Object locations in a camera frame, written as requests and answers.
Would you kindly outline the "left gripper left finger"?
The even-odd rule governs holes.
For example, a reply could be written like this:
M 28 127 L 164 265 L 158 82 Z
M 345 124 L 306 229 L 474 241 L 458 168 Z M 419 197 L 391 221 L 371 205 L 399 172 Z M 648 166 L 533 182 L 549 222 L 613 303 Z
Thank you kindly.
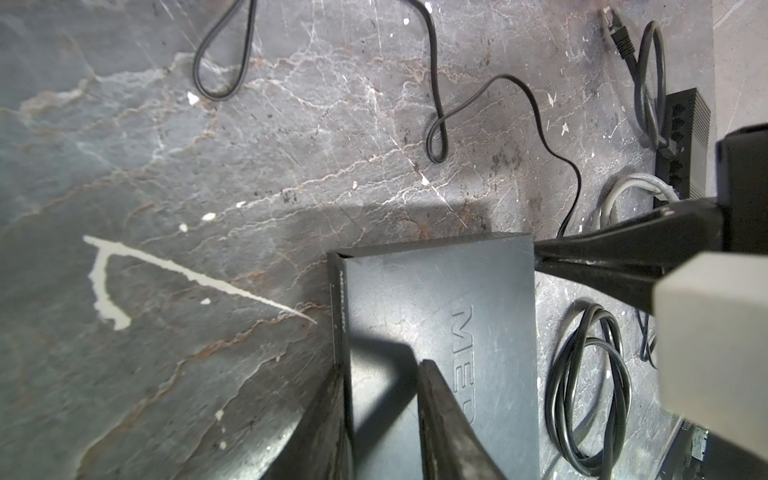
M 343 372 L 333 365 L 262 479 L 352 479 Z

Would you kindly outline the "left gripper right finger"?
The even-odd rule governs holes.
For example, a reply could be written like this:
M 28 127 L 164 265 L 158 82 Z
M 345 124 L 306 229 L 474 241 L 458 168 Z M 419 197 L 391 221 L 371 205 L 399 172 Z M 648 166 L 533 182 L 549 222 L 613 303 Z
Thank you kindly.
M 502 479 L 436 363 L 418 366 L 417 398 L 423 477 Z

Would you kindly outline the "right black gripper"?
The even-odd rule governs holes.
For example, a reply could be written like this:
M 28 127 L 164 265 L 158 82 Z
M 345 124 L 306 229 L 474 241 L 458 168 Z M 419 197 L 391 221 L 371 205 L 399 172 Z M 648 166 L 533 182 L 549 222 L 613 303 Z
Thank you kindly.
M 594 232 L 538 241 L 534 251 L 541 259 L 535 269 L 653 315 L 653 287 L 663 277 L 657 267 L 676 267 L 702 251 L 719 251 L 722 244 L 729 252 L 767 253 L 765 123 L 717 142 L 716 175 L 722 210 L 711 199 L 683 200 Z

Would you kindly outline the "black perforated box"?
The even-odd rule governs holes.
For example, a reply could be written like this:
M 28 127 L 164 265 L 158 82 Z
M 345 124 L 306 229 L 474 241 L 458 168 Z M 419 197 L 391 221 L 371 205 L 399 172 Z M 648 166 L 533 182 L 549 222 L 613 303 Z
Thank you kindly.
M 418 479 L 416 371 L 435 362 L 510 479 L 539 473 L 534 248 L 517 233 L 332 251 L 335 360 L 359 479 Z

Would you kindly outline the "black ribbed network switch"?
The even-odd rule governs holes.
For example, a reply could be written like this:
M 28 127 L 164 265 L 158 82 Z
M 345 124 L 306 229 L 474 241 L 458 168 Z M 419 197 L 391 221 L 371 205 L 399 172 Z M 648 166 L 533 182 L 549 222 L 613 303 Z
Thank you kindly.
M 666 96 L 662 136 L 675 154 L 656 155 L 655 176 L 669 184 L 681 199 L 706 196 L 711 110 L 697 88 Z

